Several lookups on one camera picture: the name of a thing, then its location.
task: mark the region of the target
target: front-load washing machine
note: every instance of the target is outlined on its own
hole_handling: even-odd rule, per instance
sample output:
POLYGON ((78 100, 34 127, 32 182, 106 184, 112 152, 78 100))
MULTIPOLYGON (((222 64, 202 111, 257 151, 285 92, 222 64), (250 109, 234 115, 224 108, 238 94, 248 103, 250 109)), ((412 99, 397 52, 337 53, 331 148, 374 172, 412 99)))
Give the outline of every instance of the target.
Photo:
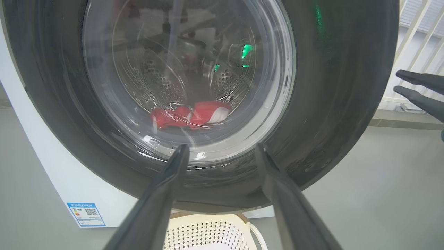
POLYGON ((353 147, 398 16, 394 0, 3 0, 0 79, 79 226, 118 226, 181 144, 174 209, 246 211, 270 204, 258 142, 303 189, 353 147))

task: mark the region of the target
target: laundry basket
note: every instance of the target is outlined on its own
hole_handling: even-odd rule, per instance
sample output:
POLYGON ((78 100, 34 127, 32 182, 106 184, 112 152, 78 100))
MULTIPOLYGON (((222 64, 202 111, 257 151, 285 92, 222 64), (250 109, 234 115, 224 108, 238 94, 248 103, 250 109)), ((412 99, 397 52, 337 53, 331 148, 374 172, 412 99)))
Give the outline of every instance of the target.
POLYGON ((267 250, 259 230, 242 215, 193 214, 173 218, 168 224, 163 250, 256 250, 250 230, 262 250, 267 250))

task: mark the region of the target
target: sticker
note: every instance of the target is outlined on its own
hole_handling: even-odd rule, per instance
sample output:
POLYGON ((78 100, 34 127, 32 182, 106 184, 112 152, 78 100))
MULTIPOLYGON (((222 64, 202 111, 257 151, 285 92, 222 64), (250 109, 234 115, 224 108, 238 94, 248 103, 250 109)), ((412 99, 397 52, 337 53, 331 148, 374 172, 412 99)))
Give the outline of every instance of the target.
POLYGON ((106 226, 94 203, 67 203, 80 226, 106 226))

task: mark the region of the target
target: red cloth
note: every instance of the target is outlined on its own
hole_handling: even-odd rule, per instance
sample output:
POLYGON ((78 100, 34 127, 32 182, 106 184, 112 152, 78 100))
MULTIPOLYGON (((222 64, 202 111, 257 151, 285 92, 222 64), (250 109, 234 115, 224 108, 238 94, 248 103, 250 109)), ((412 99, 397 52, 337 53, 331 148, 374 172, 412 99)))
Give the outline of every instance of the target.
POLYGON ((154 126, 159 129, 166 129, 169 126, 185 127, 191 117, 191 111, 185 106, 180 106, 176 110, 155 108, 150 114, 154 126))
POLYGON ((203 101, 194 105, 193 116, 188 124, 195 129, 200 125, 219 123, 225 120, 231 111, 231 107, 219 101, 203 101))

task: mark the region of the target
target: basket handle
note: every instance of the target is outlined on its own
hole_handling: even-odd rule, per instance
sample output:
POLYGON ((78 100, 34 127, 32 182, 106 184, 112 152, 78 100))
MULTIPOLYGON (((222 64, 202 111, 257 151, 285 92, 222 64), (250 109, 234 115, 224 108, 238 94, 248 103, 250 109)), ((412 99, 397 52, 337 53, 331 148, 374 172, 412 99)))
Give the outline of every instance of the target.
POLYGON ((262 237, 261 232, 259 232, 259 229, 255 225, 251 224, 250 222, 247 222, 246 225, 254 233, 254 235, 256 235, 256 238, 258 239, 262 250, 268 250, 267 244, 265 243, 264 237, 262 237))

